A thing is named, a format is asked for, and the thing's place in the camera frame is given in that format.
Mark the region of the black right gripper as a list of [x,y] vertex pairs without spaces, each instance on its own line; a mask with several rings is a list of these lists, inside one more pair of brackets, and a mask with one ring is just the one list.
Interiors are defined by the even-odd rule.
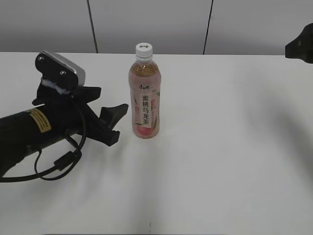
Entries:
[[313,23],[305,26],[300,35],[285,46],[285,57],[313,63]]

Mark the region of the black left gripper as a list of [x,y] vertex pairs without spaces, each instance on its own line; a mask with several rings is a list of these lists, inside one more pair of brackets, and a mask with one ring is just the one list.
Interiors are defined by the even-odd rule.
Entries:
[[88,103],[100,95],[100,87],[80,86],[67,94],[60,94],[54,87],[41,83],[32,104],[43,108],[52,130],[58,131],[62,137],[80,134],[112,146],[120,136],[120,132],[113,128],[127,114],[129,105],[102,107],[99,117]]

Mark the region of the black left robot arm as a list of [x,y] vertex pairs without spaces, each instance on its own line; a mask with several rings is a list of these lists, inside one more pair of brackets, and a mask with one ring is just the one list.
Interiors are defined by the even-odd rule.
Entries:
[[[81,158],[87,138],[112,146],[120,133],[116,124],[126,115],[128,104],[102,107],[100,115],[88,103],[100,97],[100,87],[77,87],[68,94],[40,85],[33,109],[22,111],[0,120],[0,180],[1,182],[28,181],[43,177],[55,170],[72,168]],[[55,166],[26,177],[5,178],[4,175],[25,157],[67,140],[75,148],[56,161]]]

